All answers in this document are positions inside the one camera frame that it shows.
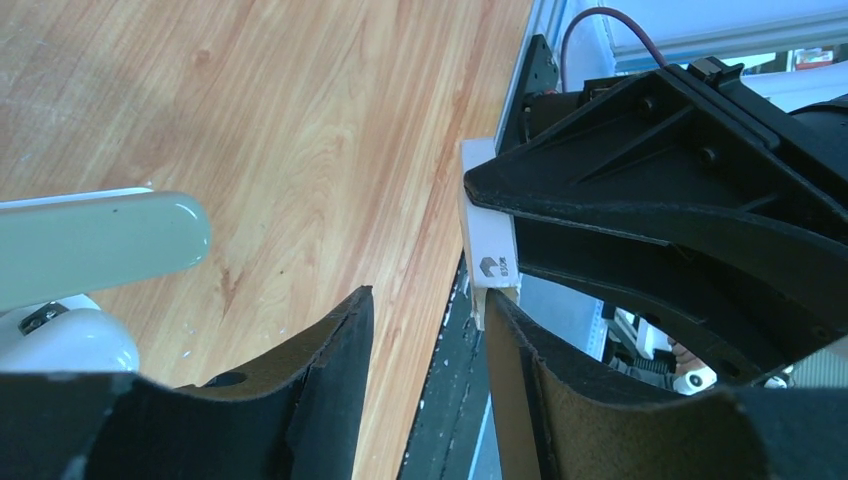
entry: hand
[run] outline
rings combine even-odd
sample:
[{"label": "hand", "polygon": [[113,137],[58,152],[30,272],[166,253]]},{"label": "hand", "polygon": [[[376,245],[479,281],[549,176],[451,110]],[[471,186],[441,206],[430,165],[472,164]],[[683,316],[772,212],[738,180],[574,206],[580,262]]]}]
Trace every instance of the hand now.
[{"label": "hand", "polygon": [[688,348],[677,343],[677,340],[668,337],[668,344],[671,346],[671,353],[674,354],[674,358],[677,361],[677,369],[674,372],[675,375],[685,375],[693,370],[698,370],[699,368],[707,366],[703,360],[696,357],[695,354],[690,352]]}]

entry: rectangular white object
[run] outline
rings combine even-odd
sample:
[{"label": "rectangular white object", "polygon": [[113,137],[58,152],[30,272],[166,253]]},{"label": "rectangular white object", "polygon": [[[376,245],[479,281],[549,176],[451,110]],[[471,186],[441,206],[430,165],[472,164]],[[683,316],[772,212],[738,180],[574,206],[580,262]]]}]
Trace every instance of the rectangular white object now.
[{"label": "rectangular white object", "polygon": [[[493,138],[462,142],[462,173],[495,157]],[[465,248],[465,263],[471,282],[472,312],[477,328],[483,329],[486,290],[502,290],[517,301],[521,277],[512,216],[473,205],[460,184],[459,209]]]}]

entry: bolt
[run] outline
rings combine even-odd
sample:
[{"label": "bolt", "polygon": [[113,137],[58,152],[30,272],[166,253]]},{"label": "bolt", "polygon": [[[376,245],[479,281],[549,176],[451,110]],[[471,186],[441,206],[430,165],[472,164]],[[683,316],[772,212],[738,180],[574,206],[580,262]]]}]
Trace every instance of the bolt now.
[{"label": "bolt", "polygon": [[636,104],[636,111],[642,118],[648,118],[657,109],[657,102],[653,97],[642,97]]},{"label": "bolt", "polygon": [[698,161],[704,167],[715,167],[718,165],[718,154],[712,148],[704,147],[698,150]]}]

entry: wood grain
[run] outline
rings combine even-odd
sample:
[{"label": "wood grain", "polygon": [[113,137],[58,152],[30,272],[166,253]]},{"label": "wood grain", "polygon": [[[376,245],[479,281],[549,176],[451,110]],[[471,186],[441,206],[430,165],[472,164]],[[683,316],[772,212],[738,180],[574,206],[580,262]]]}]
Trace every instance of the wood grain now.
[{"label": "wood grain", "polygon": [[0,198],[205,206],[202,265],[94,294],[169,385],[373,284],[356,477],[393,478],[461,248],[458,143],[494,134],[530,3],[6,0]]}]

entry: black cable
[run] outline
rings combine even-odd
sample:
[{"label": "black cable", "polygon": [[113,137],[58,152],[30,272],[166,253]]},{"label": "black cable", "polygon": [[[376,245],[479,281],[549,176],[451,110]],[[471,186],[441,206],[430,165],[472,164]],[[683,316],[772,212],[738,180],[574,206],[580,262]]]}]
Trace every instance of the black cable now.
[{"label": "black cable", "polygon": [[577,26],[577,24],[580,22],[580,20],[583,20],[584,18],[586,18],[590,15],[607,15],[607,16],[618,19],[619,21],[621,21],[621,23],[627,25],[627,27],[633,33],[635,33],[637,37],[639,37],[639,40],[642,42],[643,45],[645,45],[645,48],[648,49],[648,52],[651,54],[652,57],[654,57],[654,60],[656,60],[657,63],[661,67],[668,65],[668,60],[666,60],[665,57],[663,56],[663,54],[660,53],[659,49],[657,49],[657,46],[654,45],[654,42],[651,40],[651,38],[648,36],[648,34],[645,33],[645,30],[643,30],[642,27],[640,27],[639,24],[636,23],[635,20],[633,20],[632,18],[625,15],[623,12],[616,10],[614,8],[609,8],[609,7],[588,8],[588,9],[583,10],[582,12],[578,13],[577,16],[574,17],[573,20],[571,20],[571,23],[568,24],[568,28],[565,30],[565,35],[563,35],[563,37],[562,37],[562,47],[560,47],[560,53],[559,53],[559,74],[560,74],[560,80],[562,81],[562,91],[563,91],[563,93],[565,93],[565,91],[566,91],[566,89],[565,89],[565,51],[566,51],[567,46],[568,46],[568,38],[571,36],[571,32],[574,31],[574,27]]}]

